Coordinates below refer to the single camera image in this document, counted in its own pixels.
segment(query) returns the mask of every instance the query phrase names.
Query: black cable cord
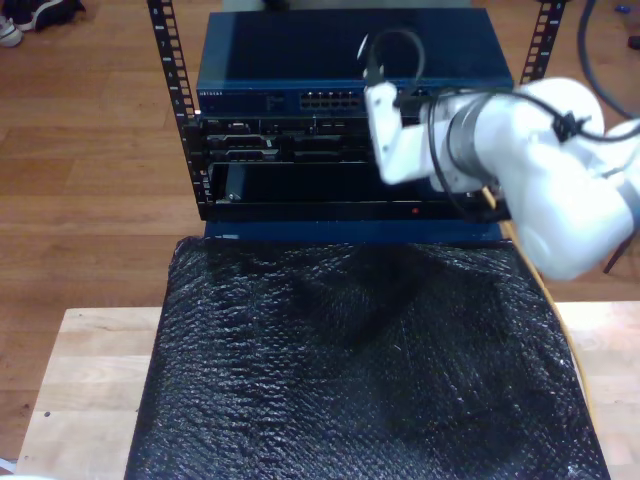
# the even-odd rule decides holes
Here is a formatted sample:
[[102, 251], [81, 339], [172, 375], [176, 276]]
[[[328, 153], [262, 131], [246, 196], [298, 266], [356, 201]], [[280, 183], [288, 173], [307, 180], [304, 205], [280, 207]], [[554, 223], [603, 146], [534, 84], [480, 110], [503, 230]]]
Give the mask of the black cable cord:
[[424, 49], [424, 45], [420, 40], [420, 37], [417, 33], [403, 29], [403, 28], [395, 28], [389, 30], [383, 30], [378, 33], [373, 41], [371, 42], [371, 46], [369, 47], [369, 52], [367, 55], [367, 86], [372, 87], [377, 85], [378, 83], [384, 82], [384, 75], [380, 72], [380, 64], [378, 63], [377, 58], [377, 49], [380, 44], [380, 40], [387, 35], [402, 35], [408, 38], [413, 46], [416, 49], [418, 54], [418, 68], [416, 69], [416, 75], [411, 82], [410, 85], [398, 95], [394, 101], [395, 107], [400, 107], [400, 105], [406, 103], [408, 98], [411, 98], [413, 93], [418, 89], [418, 82], [424, 75], [424, 69], [427, 65], [427, 54]]
[[[609, 93], [602, 88], [591, 69], [591, 62], [589, 61], [589, 54], [587, 52], [587, 27], [589, 26], [589, 19], [591, 18], [591, 14], [593, 13], [593, 8], [595, 6], [596, 0], [587, 0], [578, 25], [578, 56], [580, 57], [582, 71], [584, 72], [584, 76], [587, 77], [587, 81], [591, 85], [591, 88], [593, 88], [604, 103], [609, 105], [625, 118], [638, 118], [637, 113], [634, 114], [625, 110], [625, 108], [615, 98], [609, 95]], [[635, 131], [636, 134], [640, 133], [640, 127]]]

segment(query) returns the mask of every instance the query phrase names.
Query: white robotic arm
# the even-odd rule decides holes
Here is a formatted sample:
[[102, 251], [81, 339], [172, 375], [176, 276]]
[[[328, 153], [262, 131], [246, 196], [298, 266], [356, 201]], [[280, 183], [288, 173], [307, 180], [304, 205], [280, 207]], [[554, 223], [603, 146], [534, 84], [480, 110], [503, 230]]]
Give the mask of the white robotic arm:
[[[584, 131], [604, 131], [596, 97], [574, 80], [540, 80], [519, 91], [588, 119]], [[380, 175], [389, 184], [428, 177], [442, 191], [430, 154], [427, 108], [420, 125], [403, 128], [397, 95], [389, 82], [365, 91]], [[549, 278], [570, 280], [640, 228], [640, 136], [560, 142], [552, 122], [550, 113], [520, 98], [445, 96], [435, 110], [435, 149], [452, 192], [499, 184], [531, 261]], [[609, 135], [638, 123], [623, 123]]]

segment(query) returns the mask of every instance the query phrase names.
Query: metal rack post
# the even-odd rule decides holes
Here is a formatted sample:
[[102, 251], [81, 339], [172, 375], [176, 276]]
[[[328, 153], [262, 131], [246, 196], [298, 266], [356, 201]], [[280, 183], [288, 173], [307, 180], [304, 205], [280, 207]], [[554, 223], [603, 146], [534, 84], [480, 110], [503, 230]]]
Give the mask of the metal rack post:
[[527, 52], [527, 60], [520, 77], [520, 85], [544, 77], [551, 59], [551, 50], [558, 35], [560, 21], [567, 2], [570, 0], [542, 0], [540, 11], [533, 29], [533, 37]]
[[193, 192], [200, 218], [204, 220], [206, 207], [213, 205], [214, 202], [203, 160], [200, 127], [195, 114], [173, 3], [171, 0], [147, 0], [147, 6], [169, 89], [173, 114], [189, 168]]

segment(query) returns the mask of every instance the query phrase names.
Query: yellow cable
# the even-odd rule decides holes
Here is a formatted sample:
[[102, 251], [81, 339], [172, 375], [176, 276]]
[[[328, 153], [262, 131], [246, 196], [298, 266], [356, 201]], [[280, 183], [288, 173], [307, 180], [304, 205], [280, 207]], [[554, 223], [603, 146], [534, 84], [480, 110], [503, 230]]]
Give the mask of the yellow cable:
[[[482, 189], [482, 194], [484, 195], [485, 199], [487, 200], [491, 208], [495, 209], [497, 205], [496, 199], [494, 198], [493, 194], [489, 191], [487, 187]], [[512, 223], [502, 222], [500, 225], [502, 228], [503, 235], [511, 239], [511, 241], [513, 242], [513, 245], [516, 247], [516, 250], [520, 254], [520, 257], [522, 257], [522, 260], [524, 260], [524, 263], [527, 265], [527, 268], [531, 271], [533, 278], [535, 278], [536, 282], [538, 282], [538, 285], [542, 289], [542, 293], [544, 293], [544, 297], [546, 298], [549, 305], [551, 305], [551, 309], [553, 310], [553, 313], [556, 315], [556, 317], [558, 317], [558, 321], [560, 322], [560, 328], [562, 329], [562, 333], [564, 334], [567, 340], [567, 344], [569, 345], [569, 350], [571, 351], [571, 356], [573, 357], [573, 362], [576, 366], [576, 369], [578, 370], [578, 376], [580, 378], [580, 384], [582, 386], [582, 393], [584, 395], [584, 399], [587, 404], [587, 411], [589, 412], [589, 416], [591, 417], [591, 422], [593, 423], [595, 428], [596, 419], [595, 419], [595, 412], [593, 408], [593, 402], [591, 400], [591, 387], [589, 386], [589, 382], [587, 381], [587, 376], [584, 373], [584, 367], [582, 366], [582, 361], [580, 360], [580, 356], [578, 355], [578, 349], [576, 348], [573, 338], [571, 337], [571, 333], [567, 328], [567, 324], [564, 322], [562, 315], [560, 315], [560, 310], [558, 310], [556, 303], [553, 301], [553, 297], [551, 296], [551, 293], [549, 292], [549, 290], [547, 290], [547, 287], [544, 285], [544, 281], [542, 280], [542, 277], [538, 273], [538, 270], [533, 265], [533, 263], [531, 263], [531, 260], [529, 260], [529, 257], [527, 257], [527, 255], [522, 250], [522, 246], [520, 245], [520, 241], [518, 240], [518, 235], [513, 229]]]

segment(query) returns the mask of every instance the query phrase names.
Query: table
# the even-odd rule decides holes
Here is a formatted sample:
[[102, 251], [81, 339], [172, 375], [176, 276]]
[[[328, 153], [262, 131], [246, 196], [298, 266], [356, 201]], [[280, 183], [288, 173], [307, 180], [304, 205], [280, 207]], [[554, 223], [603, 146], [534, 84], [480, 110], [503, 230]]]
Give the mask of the table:
[[[612, 478], [640, 478], [640, 302], [559, 303]], [[67, 310], [17, 473], [120, 479], [161, 309]]]

